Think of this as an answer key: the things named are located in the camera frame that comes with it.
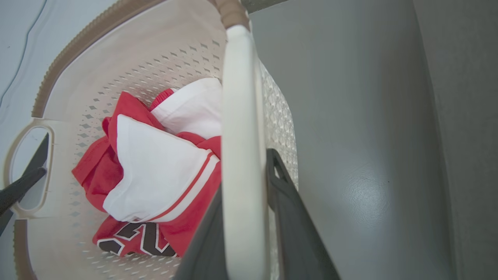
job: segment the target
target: white laundry basket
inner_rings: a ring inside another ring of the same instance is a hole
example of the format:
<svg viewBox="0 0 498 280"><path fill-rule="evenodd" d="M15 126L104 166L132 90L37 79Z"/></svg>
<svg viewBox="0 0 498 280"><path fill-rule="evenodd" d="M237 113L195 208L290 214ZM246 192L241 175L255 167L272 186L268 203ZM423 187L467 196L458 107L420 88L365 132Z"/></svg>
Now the white laundry basket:
<svg viewBox="0 0 498 280"><path fill-rule="evenodd" d="M104 135L102 119L112 115L122 91L150 105L161 91L203 77L220 78L224 87L222 190L228 272L251 273L245 265L249 270L259 266L263 273L268 269L264 149L280 153L297 185L294 130L289 107L260 63L247 15L236 1L216 0L218 12L207 0L119 0L56 58L40 88L33 121L12 145L5 164L3 180L8 185L16 179L10 167L24 135L35 127L48 129L48 173L41 202L31 210L13 206L19 279L174 276L180 258L120 258L92 243L107 214L90 205L71 169ZM251 203L238 203L241 200ZM247 212L243 219L237 215L241 211ZM241 229L245 234L236 234Z"/></svg>

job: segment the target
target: gray floor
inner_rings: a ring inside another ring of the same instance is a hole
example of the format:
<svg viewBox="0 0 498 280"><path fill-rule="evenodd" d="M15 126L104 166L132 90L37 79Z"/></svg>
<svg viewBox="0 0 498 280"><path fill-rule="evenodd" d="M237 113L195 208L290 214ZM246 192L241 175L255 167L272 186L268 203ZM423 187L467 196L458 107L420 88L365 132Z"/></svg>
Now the gray floor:
<svg viewBox="0 0 498 280"><path fill-rule="evenodd" d="M293 114L301 196L342 279L452 279L412 2L289 0L250 17Z"/></svg>

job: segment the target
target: black object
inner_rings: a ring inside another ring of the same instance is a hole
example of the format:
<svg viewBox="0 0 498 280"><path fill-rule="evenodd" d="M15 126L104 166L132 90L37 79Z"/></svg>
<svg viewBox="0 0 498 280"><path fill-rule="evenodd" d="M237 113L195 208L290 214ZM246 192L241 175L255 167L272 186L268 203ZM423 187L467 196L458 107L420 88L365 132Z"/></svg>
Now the black object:
<svg viewBox="0 0 498 280"><path fill-rule="evenodd" d="M2 190L0 192L0 215L3 215L14 203L19 201L46 173L45 168L39 167Z"/></svg>
<svg viewBox="0 0 498 280"><path fill-rule="evenodd" d="M24 173L22 176L27 175L29 172L37 169L38 167L42 167L45 162L47 161L47 156L48 156L48 133L45 135L45 138L43 138L42 142L40 143L40 146L38 146L38 149L34 153L33 157L31 158L31 161L29 162L28 166L24 170ZM10 221L13 213L10 210L6 210L5 212L2 211L2 214L0 214L0 235L2 235L3 230L7 226L7 223Z"/></svg>
<svg viewBox="0 0 498 280"><path fill-rule="evenodd" d="M277 227L280 279L339 280L332 260L276 150L266 151L266 164L268 203L275 212ZM220 189L211 201L175 279L228 279Z"/></svg>
<svg viewBox="0 0 498 280"><path fill-rule="evenodd" d="M340 279L282 158L274 149L266 150L266 173L268 203L275 212L277 227L280 279Z"/></svg>

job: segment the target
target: printed number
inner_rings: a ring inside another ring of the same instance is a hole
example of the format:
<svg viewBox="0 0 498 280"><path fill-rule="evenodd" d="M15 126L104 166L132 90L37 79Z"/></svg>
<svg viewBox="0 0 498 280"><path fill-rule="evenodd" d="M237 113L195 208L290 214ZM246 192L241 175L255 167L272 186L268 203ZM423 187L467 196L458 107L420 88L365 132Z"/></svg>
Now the printed number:
<svg viewBox="0 0 498 280"><path fill-rule="evenodd" d="M159 247L159 227L155 223L128 223L120 229L120 231L114 234L114 236L131 241L140 233L140 228L142 228L143 231L140 242L140 249L142 252L153 256L166 257L172 257L176 254L169 243L163 248ZM97 242L97 245L103 251L111 252L118 256L121 255L121 252L125 247L125 244L117 238L101 239Z"/></svg>

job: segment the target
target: clothes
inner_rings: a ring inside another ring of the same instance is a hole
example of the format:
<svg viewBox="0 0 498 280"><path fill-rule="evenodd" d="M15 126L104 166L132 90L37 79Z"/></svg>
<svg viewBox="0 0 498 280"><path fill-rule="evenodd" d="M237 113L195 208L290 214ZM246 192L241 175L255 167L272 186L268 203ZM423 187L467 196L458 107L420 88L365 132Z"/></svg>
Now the clothes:
<svg viewBox="0 0 498 280"><path fill-rule="evenodd" d="M163 93L163 102L174 96L174 91ZM90 203L115 216L102 224L94 243L120 256L129 252L171 254L173 249L182 256L221 183L221 136L206 140L191 132L170 135L143 103L126 92L120 96L113 116L103 120L102 127L106 136L95 141L73 169ZM149 175L139 171L140 175L134 176L133 171L137 167L141 170L151 159L156 164L145 168ZM130 165L123 165L123 169L121 161ZM125 192L120 192L121 187L114 191L119 184L127 185ZM128 207L127 203L138 208ZM144 250L140 247L143 233L147 236L155 223L159 228L157 251L151 247ZM161 235L170 242L170 249L161 241Z"/></svg>
<svg viewBox="0 0 498 280"><path fill-rule="evenodd" d="M211 150L124 115L118 116L117 134L124 177L105 198L104 209L118 221L175 219L220 161Z"/></svg>
<svg viewBox="0 0 498 280"><path fill-rule="evenodd" d="M175 256L155 223L128 223L107 217L93 237L93 243L106 252L124 257L131 253Z"/></svg>
<svg viewBox="0 0 498 280"><path fill-rule="evenodd" d="M221 184L221 137L182 139L123 115L117 132L124 177L104 209L120 221L157 223L182 256Z"/></svg>
<svg viewBox="0 0 498 280"><path fill-rule="evenodd" d="M164 100L166 100L166 98L170 97L175 92L176 90L167 89L158 94L156 98L154 98L154 101L152 101L152 104L150 104L149 110L154 110L159 104L161 104Z"/></svg>
<svg viewBox="0 0 498 280"><path fill-rule="evenodd" d="M161 123L148 108L127 92L122 92L111 118L102 121L106 136L90 145L79 163L72 170L76 180L83 186L88 201L102 212L107 194L123 178L123 169L116 154L117 116L123 114L139 122L163 129Z"/></svg>
<svg viewBox="0 0 498 280"><path fill-rule="evenodd" d="M222 86L217 78L204 78L171 94L151 112L166 131L192 132L204 139L221 135Z"/></svg>

